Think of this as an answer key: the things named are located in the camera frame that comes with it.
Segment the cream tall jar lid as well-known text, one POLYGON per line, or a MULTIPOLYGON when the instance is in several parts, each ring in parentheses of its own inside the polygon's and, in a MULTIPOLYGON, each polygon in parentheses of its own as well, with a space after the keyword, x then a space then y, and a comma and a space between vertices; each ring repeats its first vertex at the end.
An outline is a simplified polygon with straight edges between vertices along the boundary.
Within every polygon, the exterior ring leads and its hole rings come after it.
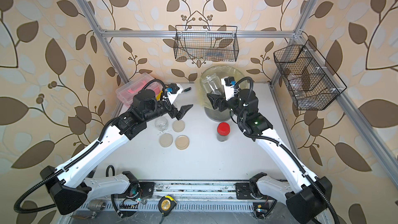
POLYGON ((173 144, 173 136, 169 133, 165 133, 160 136, 159 138, 159 144, 161 147, 167 148, 170 147, 173 144))

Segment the metal pipe fitting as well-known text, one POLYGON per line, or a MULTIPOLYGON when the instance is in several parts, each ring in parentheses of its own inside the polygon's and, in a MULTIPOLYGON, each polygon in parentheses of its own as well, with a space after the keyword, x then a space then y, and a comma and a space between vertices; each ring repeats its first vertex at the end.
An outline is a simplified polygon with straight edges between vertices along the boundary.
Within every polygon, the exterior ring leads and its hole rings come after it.
POLYGON ((103 200, 91 200, 88 203, 87 209, 92 212, 101 212, 106 208, 106 202, 103 200))

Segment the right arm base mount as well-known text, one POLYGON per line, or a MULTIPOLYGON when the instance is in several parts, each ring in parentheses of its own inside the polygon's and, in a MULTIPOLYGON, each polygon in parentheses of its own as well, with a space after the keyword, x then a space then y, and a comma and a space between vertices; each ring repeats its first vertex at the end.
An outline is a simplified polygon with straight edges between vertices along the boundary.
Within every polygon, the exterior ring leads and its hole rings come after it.
POLYGON ((247 182, 235 183, 236 198, 238 200, 275 200, 274 198, 264 195, 260 192, 257 182, 262 177, 267 176, 266 173, 258 173, 247 182))

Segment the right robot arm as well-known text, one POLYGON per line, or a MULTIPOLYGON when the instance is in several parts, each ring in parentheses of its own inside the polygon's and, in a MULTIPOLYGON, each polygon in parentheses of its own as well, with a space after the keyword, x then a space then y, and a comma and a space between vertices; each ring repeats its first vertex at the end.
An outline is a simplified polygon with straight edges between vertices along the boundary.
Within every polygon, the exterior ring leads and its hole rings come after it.
POLYGON ((302 163, 279 137, 273 125, 259 112, 259 99, 251 77, 216 78, 215 87, 207 93, 212 108, 229 111, 230 118, 242 134, 263 148, 279 167, 285 182, 259 173, 250 179, 255 198, 269 196, 284 204, 301 224, 318 223, 316 216, 328 209, 336 224, 339 216, 330 202, 332 184, 318 177, 302 163))

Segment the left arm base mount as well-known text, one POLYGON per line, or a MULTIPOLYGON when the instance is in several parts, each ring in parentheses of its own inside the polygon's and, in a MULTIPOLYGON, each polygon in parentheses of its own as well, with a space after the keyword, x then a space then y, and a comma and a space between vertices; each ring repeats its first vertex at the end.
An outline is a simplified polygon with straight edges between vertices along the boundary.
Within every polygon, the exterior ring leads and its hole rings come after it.
POLYGON ((154 193, 155 182, 153 181, 139 181, 133 183, 128 189, 122 194, 115 194, 116 198, 119 199, 138 199, 138 198, 150 198, 154 193))

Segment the tan short jar lid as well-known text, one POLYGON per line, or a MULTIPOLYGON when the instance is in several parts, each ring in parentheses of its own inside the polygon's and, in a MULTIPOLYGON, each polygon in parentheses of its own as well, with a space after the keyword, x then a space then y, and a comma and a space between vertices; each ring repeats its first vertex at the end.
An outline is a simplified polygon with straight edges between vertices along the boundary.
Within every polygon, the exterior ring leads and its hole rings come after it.
POLYGON ((175 141, 175 146, 179 150, 185 150, 189 147, 190 141, 189 138, 185 135, 180 135, 177 137, 175 141))

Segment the aluminium frame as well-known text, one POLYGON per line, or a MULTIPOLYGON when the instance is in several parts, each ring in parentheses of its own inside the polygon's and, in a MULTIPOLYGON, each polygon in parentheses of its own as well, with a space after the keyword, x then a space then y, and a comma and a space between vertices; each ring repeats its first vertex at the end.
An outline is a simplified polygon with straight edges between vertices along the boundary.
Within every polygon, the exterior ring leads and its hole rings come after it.
POLYGON ((127 10, 156 7, 170 73, 220 63, 274 84, 298 153, 333 184, 341 223, 398 221, 398 0, 77 0, 108 44, 149 48, 127 10))

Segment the metal mesh trash bin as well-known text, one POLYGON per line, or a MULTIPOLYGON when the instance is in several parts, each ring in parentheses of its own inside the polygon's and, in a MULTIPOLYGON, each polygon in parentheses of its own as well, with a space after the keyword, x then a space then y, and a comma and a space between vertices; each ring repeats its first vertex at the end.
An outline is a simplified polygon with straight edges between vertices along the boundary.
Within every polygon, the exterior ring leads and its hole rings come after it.
POLYGON ((206 116, 217 122, 224 122, 230 119, 229 110, 220 111, 219 109, 213 109, 207 94, 212 93, 225 96, 224 87, 221 82, 225 77, 234 77, 238 81, 244 75, 236 68, 219 65, 208 68, 195 81, 199 104, 204 107, 206 116))

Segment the beige lid tall jar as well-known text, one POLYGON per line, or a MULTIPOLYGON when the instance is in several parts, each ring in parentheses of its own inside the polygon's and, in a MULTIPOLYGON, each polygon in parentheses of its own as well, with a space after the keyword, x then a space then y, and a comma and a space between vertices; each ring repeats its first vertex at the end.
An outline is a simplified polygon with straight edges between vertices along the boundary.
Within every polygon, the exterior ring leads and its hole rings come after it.
POLYGON ((206 93, 224 95, 223 85, 217 74, 207 75, 201 79, 201 83, 206 93))

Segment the pink plastic toolbox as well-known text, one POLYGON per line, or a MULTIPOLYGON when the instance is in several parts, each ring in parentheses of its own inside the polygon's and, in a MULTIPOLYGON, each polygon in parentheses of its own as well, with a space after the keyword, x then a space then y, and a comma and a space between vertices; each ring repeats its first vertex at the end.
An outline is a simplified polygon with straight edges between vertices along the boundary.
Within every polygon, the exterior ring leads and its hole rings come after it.
POLYGON ((132 79, 132 81, 119 87, 116 90, 116 96, 124 105, 130 106, 133 103, 133 97, 153 79, 154 78, 147 73, 140 74, 138 77, 132 79))

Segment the ribbed glass jar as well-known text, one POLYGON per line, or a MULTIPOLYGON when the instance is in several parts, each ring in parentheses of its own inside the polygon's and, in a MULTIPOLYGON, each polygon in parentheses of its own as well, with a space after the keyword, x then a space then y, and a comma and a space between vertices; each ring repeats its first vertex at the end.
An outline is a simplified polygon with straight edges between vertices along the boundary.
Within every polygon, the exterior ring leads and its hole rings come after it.
POLYGON ((169 122, 165 117, 158 117, 155 120, 154 125, 159 131, 165 131, 169 127, 169 122))

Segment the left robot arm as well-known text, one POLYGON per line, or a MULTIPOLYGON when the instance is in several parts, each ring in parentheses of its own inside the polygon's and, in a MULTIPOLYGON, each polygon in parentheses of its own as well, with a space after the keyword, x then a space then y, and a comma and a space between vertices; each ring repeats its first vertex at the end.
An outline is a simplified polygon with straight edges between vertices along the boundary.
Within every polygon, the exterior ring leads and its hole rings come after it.
POLYGON ((67 215, 80 208, 86 201, 126 193, 136 181, 130 172, 100 179, 89 178, 89 173, 115 150, 145 130, 147 122, 165 114, 181 120, 193 107, 191 104, 184 105, 180 109, 174 106, 174 101, 182 93, 183 87, 180 84, 166 85, 159 79, 148 82, 134 95, 129 109, 108 121, 94 142, 56 168, 51 166, 44 168, 40 173, 42 181, 15 202, 14 211, 19 214, 30 214, 57 208, 60 214, 67 215), (47 188, 53 204, 23 208, 21 204, 24 200, 41 186, 47 188))

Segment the yellow black tape measure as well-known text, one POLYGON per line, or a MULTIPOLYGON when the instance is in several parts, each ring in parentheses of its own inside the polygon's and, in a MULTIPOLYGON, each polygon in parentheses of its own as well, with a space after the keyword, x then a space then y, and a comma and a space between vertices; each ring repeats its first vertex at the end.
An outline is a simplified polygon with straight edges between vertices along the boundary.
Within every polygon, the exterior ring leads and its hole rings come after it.
POLYGON ((158 203, 158 209, 160 213, 166 217, 167 215, 170 214, 170 212, 173 210, 173 208, 177 205, 177 202, 172 198, 171 196, 163 196, 159 203, 158 203))

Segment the yellow plastic bin liner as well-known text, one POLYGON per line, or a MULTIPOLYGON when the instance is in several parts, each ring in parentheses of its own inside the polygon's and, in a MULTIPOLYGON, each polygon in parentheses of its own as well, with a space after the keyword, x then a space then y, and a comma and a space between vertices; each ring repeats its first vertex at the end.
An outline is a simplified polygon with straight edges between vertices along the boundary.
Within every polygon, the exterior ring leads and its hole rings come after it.
POLYGON ((198 95, 198 101, 203 107, 207 107, 209 109, 213 109, 209 99, 207 98, 207 93, 205 92, 201 79, 206 77, 207 75, 217 74, 217 76, 222 79, 224 77, 233 76, 235 81, 239 81, 240 79, 244 78, 244 74, 239 71, 237 68, 233 68, 231 66, 219 65, 213 66, 206 69, 201 76, 195 81, 195 86, 198 95))

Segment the red lid tea jar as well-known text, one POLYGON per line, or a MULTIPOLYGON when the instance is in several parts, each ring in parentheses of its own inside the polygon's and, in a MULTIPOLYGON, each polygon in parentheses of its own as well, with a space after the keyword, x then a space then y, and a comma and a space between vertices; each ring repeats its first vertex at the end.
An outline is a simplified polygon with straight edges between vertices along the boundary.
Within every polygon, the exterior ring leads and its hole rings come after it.
POLYGON ((230 125, 226 122, 221 122, 217 126, 217 140, 224 142, 228 140, 230 134, 230 125))

